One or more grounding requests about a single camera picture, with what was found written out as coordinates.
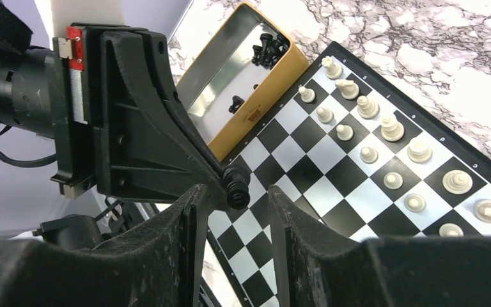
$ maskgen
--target white square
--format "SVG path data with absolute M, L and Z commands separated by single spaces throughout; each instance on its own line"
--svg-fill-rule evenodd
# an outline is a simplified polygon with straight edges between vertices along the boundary
M 368 225 L 364 225 L 361 229 L 357 230 L 357 232 L 353 233 L 351 237 L 349 237 L 349 239 L 355 240 L 357 242 L 376 238 L 378 238 L 377 235 Z
M 245 211 L 233 224 L 244 245 L 251 242 L 263 230 L 250 210 Z
M 347 195 L 345 200 L 366 223 L 393 203 L 370 178 Z
M 361 150 L 364 147 L 372 147 L 377 151 L 377 161 L 372 164 L 362 161 Z M 368 176 L 372 176 L 383 165 L 385 165 L 385 163 L 389 162 L 394 157 L 392 150 L 390 150 L 373 134 L 368 134 L 364 140 L 362 140 L 353 150 L 349 152 L 348 155 L 353 162 L 355 162 L 358 167 L 360 167 L 361 170 Z
M 491 223 L 485 223 L 475 216 L 475 204 L 480 200 L 491 200 L 491 184 L 485 185 L 479 191 L 468 197 L 455 207 L 455 211 L 482 235 L 491 236 Z
M 309 150 L 308 157 L 323 174 L 326 174 L 345 157 L 345 152 L 326 135 Z
M 266 226 L 264 228 L 264 234 L 268 237 L 268 240 L 270 240 L 270 243 L 272 243 L 272 234 L 270 233 L 270 225 Z
M 257 179 L 255 174 L 251 174 L 249 180 L 249 207 L 253 206 L 265 193 L 266 189 L 261 182 Z
M 334 114 L 334 119 L 330 123 L 322 123 L 319 121 L 319 116 L 317 116 L 317 109 L 313 111 L 309 117 L 313 119 L 314 122 L 321 127 L 326 133 L 329 133 L 342 119 L 344 119 L 349 111 L 347 111 L 334 97 L 328 96 L 319 104 L 317 107 L 324 107 L 325 109 L 331 110 Z
M 277 122 L 289 134 L 291 134 L 307 117 L 308 114 L 294 99 L 287 102 L 287 104 L 274 116 Z
M 436 169 L 442 166 L 450 158 L 452 158 L 453 153 L 450 152 L 443 144 L 437 141 L 434 137 L 426 132 L 422 132 L 418 135 L 418 138 L 422 142 L 429 144 L 432 148 L 432 157 L 430 160 L 424 163 L 415 163 L 409 159 L 407 155 L 407 149 L 409 145 L 406 145 L 396 156 L 405 164 L 411 171 L 413 171 L 420 179 L 425 179 L 430 174 L 432 174 Z
M 304 193 L 304 197 L 319 216 L 324 216 L 343 199 L 343 196 L 325 176 L 315 182 Z
M 277 297 L 272 296 L 268 301 L 265 301 L 261 307 L 279 307 L 279 301 L 277 300 Z
M 288 136 L 272 152 L 272 156 L 285 172 L 288 172 L 306 153 L 300 148 L 291 136 Z
M 335 57 L 331 56 L 332 60 L 341 65 L 343 71 L 341 72 L 341 76 L 338 79 L 345 79 L 348 75 L 351 74 L 351 69 L 347 68 L 342 62 L 340 62 Z M 315 72 L 312 79 L 317 82 L 327 93 L 330 95 L 336 89 L 336 80 L 330 80 L 327 77 L 326 69 L 319 63 L 319 69 Z
M 365 126 L 366 129 L 372 132 L 377 127 L 379 127 L 381 114 L 394 113 L 396 111 L 396 107 L 394 106 L 394 104 L 390 103 L 386 98 L 381 96 L 381 94 L 376 91 L 371 91 L 369 94 L 367 94 L 366 97 L 368 97 L 368 99 L 374 100 L 379 105 L 379 112 L 377 113 L 377 115 L 373 118 L 370 118 L 369 120 L 364 119 L 359 114 L 358 106 L 351 110 L 351 115 L 353 115 L 354 118 L 356 118 L 363 126 Z
M 274 270 L 274 259 L 270 259 L 262 268 L 261 268 L 261 274 L 266 280 L 266 283 L 268 283 L 268 286 L 270 286 L 270 289 L 272 289 L 272 293 L 276 294 L 277 293 L 277 286 L 276 286 L 276 271 Z
M 297 201 L 302 194 L 295 187 L 293 182 L 287 177 L 287 175 L 283 175 L 277 182 L 276 185 L 291 199 L 292 202 Z
M 409 194 L 418 194 L 426 201 L 426 207 L 421 212 L 411 212 L 405 207 L 405 197 Z M 452 207 L 441 198 L 426 182 L 421 181 L 415 185 L 409 192 L 396 200 L 394 204 L 403 212 L 403 214 L 421 231 L 440 217 L 449 212 Z
M 236 279 L 238 279 L 240 283 L 244 283 L 248 278 L 255 274 L 256 271 L 259 271 L 259 267 L 245 246 L 229 259 L 229 264 Z
M 255 171 L 270 153 L 268 153 L 268 150 L 266 150 L 258 138 L 254 138 L 245 146 L 240 155 L 244 158 L 247 166 L 251 168 L 251 171 Z
M 229 227 L 232 225 L 230 219 L 227 216 L 227 213 L 223 211 L 214 210 L 208 216 L 208 227 L 210 227 L 210 231 L 215 236 L 215 238 L 219 238 Z

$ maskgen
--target chessboard border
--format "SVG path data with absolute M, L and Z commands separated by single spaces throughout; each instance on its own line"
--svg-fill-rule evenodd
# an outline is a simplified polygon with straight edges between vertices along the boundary
M 315 59 L 315 61 L 289 88 L 289 90 L 287 90 L 287 92 L 274 104 L 274 106 L 271 107 L 269 111 L 259 120 L 259 122 L 246 134 L 238 145 L 223 159 L 223 164 L 228 165 L 235 157 L 237 157 L 246 147 L 246 145 L 259 134 L 262 128 L 264 128 L 264 125 L 267 125 L 268 122 L 275 117 L 277 112 L 279 112 L 279 110 L 285 104 L 287 104 L 287 102 L 294 98 L 301 83 L 304 82 L 304 80 L 310 80 L 321 68 L 321 60 L 325 56 L 333 56 L 342 63 L 345 62 L 344 65 L 347 66 L 355 75 L 367 80 L 365 82 L 370 88 L 377 91 L 388 101 L 390 101 L 390 103 L 395 105 L 405 116 L 407 116 L 421 129 L 438 140 L 444 138 L 442 144 L 448 150 L 450 150 L 454 156 L 462 160 L 462 162 L 470 169 L 473 169 L 477 174 L 482 176 L 491 184 L 491 160 L 486 155 L 461 138 L 455 131 L 444 125 L 440 120 L 434 117 L 434 115 L 430 114 L 417 102 L 413 101 L 409 96 L 384 79 L 380 74 L 376 73 L 376 71 L 374 71 L 367 64 L 361 60 L 357 61 L 356 56 L 336 42 L 332 42 L 323 51 L 323 53 L 321 53 L 321 55 Z

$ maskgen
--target cable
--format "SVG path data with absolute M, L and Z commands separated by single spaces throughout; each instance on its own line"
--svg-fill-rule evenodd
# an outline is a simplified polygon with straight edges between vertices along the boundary
M 7 133 L 11 128 L 12 126 L 5 126 L 4 129 L 0 131 L 0 136 Z M 20 161 L 20 160 L 11 159 L 7 157 L 4 153 L 0 152 L 0 160 L 3 161 L 4 163 L 7 163 L 12 166 L 16 166 L 18 168 L 40 168 L 42 166 L 50 165 L 53 162 L 56 162 L 57 156 L 56 154 L 53 154 L 53 155 L 49 155 L 48 157 L 44 157 L 37 160 Z

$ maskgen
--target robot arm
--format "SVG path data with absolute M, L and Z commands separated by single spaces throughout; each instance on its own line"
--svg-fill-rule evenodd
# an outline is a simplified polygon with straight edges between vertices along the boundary
M 172 202 L 205 184 L 215 209 L 249 203 L 249 174 L 221 166 L 180 103 L 166 38 L 143 28 L 72 24 L 53 51 L 0 4 L 0 123 L 51 138 L 52 180 L 76 198 Z

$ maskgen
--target chess piece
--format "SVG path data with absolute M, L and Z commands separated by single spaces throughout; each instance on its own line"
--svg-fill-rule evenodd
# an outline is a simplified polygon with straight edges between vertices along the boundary
M 338 136 L 338 139 L 342 141 L 349 141 L 350 139 L 353 138 L 354 134 L 355 132 L 353 131 L 353 128 L 351 128 L 348 125 L 336 126 L 336 135 Z
M 471 176 L 457 169 L 447 172 L 443 176 L 442 182 L 445 190 L 456 195 L 467 193 L 473 185 Z
M 321 123 L 330 123 L 334 119 L 334 113 L 324 107 L 317 108 L 317 117 Z
M 378 157 L 379 154 L 377 153 L 377 150 L 375 150 L 375 148 L 373 147 L 364 147 L 361 149 L 361 160 L 364 161 L 364 163 L 375 163 Z
M 323 60 L 321 60 L 321 64 L 326 68 L 326 74 L 330 80 L 336 80 L 343 72 L 341 65 L 335 63 L 330 56 L 324 57 Z
M 407 148 L 407 156 L 415 163 L 424 163 L 432 158 L 432 148 L 425 144 L 421 138 L 412 138 Z
M 262 43 L 262 50 L 259 53 L 259 64 L 264 64 L 267 54 L 268 54 L 268 46 L 270 42 L 274 39 L 274 37 L 270 33 L 262 33 L 260 36 L 260 40 Z
M 403 137 L 403 125 L 396 119 L 394 114 L 381 116 L 381 136 L 389 142 L 399 141 Z
M 359 105 L 357 109 L 359 115 L 364 119 L 369 120 L 379 113 L 379 105 L 377 102 L 366 96 L 359 96 L 359 98 L 357 98 L 357 104 Z
M 411 193 L 405 197 L 403 204 L 407 210 L 417 213 L 425 209 L 426 200 L 418 194 Z
M 391 190 L 397 190 L 403 185 L 403 178 L 397 172 L 390 172 L 383 178 L 383 183 L 385 186 Z
M 259 66 L 259 57 L 261 55 L 262 47 L 259 45 L 253 45 L 253 59 L 251 59 L 251 63 L 255 64 L 255 66 Z
M 485 223 L 491 223 L 491 200 L 475 203 L 475 216 Z
M 457 224 L 447 223 L 441 225 L 439 235 L 441 237 L 462 237 L 464 232 Z
M 310 104 L 315 99 L 315 92 L 311 88 L 306 88 L 305 86 L 301 86 L 298 88 L 298 93 L 303 102 Z
M 347 100 L 353 100 L 360 94 L 359 86 L 353 80 L 336 80 L 336 88 L 340 90 L 341 96 Z

